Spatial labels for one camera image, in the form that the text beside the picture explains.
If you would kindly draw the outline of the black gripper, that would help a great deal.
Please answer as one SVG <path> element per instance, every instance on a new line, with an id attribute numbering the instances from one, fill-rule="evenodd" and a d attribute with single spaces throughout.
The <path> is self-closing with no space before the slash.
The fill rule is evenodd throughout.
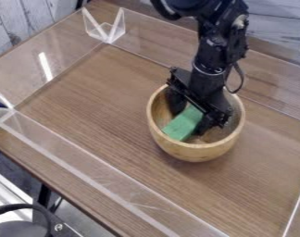
<path id="1" fill-rule="evenodd" d="M 192 66 L 191 71 L 171 67 L 165 83 L 167 102 L 175 116 L 189 103 L 203 113 L 195 134 L 203 135 L 212 127 L 223 127 L 232 115 L 232 108 L 224 97 L 224 83 L 231 66 L 215 70 Z"/>

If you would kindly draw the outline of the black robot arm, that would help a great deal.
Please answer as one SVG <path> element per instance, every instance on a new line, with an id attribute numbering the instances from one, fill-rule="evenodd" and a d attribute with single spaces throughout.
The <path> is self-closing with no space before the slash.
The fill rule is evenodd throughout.
<path id="1" fill-rule="evenodd" d="M 202 135 L 214 127 L 223 127 L 232 115 L 224 93 L 240 89 L 227 86 L 232 71 L 240 72 L 238 61 L 248 49 L 246 30 L 248 6 L 243 0 L 149 0 L 163 18 L 196 20 L 196 53 L 191 69 L 173 67 L 167 79 L 165 97 L 169 111 L 177 117 L 184 107 L 196 113 L 188 134 Z"/>

